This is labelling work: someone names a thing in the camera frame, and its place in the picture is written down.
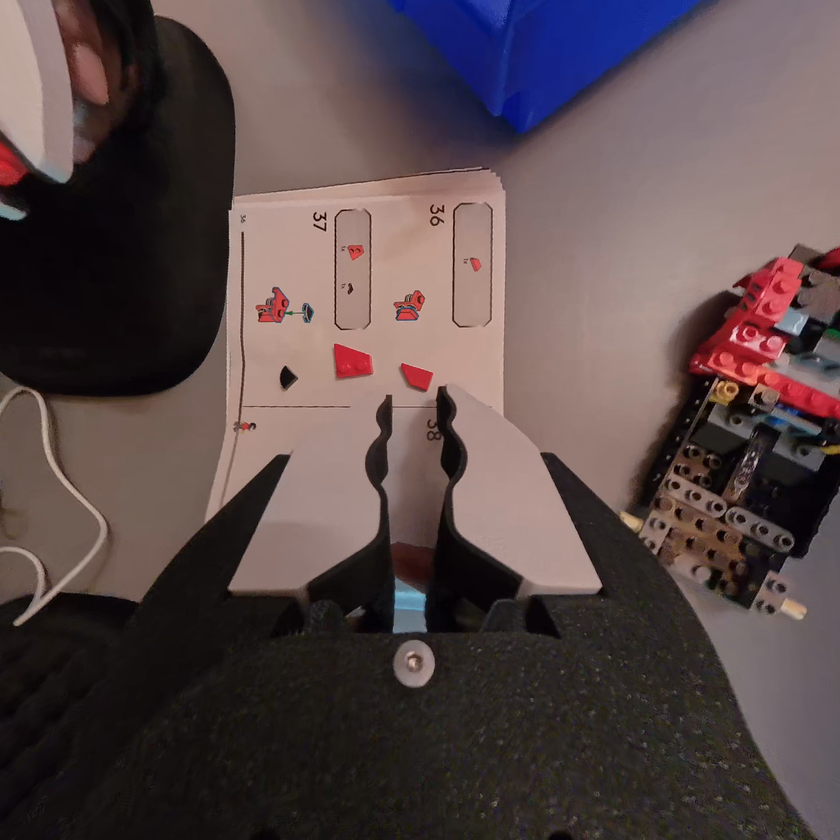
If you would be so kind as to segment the person's right hand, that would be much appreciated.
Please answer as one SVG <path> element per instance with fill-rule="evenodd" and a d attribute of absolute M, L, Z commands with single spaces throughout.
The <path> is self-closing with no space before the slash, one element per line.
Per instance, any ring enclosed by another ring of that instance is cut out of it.
<path fill-rule="evenodd" d="M 426 592 L 434 571 L 434 549 L 405 542 L 391 545 L 395 578 L 419 592 Z"/>

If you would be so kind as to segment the red lego wedge plate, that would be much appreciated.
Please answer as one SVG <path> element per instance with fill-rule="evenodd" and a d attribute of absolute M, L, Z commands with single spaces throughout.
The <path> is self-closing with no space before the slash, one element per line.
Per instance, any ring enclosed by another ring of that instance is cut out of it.
<path fill-rule="evenodd" d="M 374 373 L 372 357 L 369 353 L 335 343 L 333 345 L 334 372 L 337 380 L 348 380 Z"/>

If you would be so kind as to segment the person's left hand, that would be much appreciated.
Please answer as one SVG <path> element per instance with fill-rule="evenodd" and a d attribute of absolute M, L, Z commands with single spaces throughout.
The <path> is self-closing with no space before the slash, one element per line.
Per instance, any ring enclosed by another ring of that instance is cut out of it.
<path fill-rule="evenodd" d="M 54 1 L 72 96 L 73 162 L 148 128 L 162 66 L 148 1 Z"/>

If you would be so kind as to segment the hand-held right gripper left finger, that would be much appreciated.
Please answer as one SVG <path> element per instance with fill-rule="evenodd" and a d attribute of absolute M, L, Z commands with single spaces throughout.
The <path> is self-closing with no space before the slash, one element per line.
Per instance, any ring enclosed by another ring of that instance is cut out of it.
<path fill-rule="evenodd" d="M 301 439 L 234 573 L 232 593 L 372 604 L 392 587 L 382 486 L 392 413 L 392 395 L 367 395 Z"/>

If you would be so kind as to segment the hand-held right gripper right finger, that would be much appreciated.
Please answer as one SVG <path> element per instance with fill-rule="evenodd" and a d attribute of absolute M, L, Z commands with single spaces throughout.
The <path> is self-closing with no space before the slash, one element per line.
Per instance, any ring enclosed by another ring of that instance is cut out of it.
<path fill-rule="evenodd" d="M 595 595 L 602 581 L 538 447 L 457 385 L 437 391 L 448 478 L 434 581 L 465 599 Z"/>

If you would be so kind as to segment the white lego instruction booklet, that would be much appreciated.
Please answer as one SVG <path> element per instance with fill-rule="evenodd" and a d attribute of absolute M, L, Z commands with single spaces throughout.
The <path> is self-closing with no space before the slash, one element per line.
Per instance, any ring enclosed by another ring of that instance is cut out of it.
<path fill-rule="evenodd" d="M 392 395 L 392 540 L 431 545 L 447 478 L 441 385 L 503 412 L 506 198 L 488 169 L 237 196 L 229 217 L 227 430 L 205 519 L 339 409 Z M 333 345 L 374 373 L 337 380 Z M 401 363 L 434 373 L 410 388 Z M 283 392 L 287 365 L 297 382 Z"/>

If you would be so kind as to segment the red and black lego car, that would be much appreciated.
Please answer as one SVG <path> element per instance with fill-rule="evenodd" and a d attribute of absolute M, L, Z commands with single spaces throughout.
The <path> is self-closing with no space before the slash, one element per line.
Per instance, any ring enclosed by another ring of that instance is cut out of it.
<path fill-rule="evenodd" d="M 672 574 L 766 616 L 838 495 L 839 248 L 795 246 L 732 288 L 690 394 L 620 519 Z"/>

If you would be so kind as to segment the blue plastic bin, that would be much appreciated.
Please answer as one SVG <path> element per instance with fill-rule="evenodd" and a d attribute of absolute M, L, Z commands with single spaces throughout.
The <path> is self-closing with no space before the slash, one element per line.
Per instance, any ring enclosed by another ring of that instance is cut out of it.
<path fill-rule="evenodd" d="M 526 133 L 700 1 L 390 1 L 490 114 Z"/>

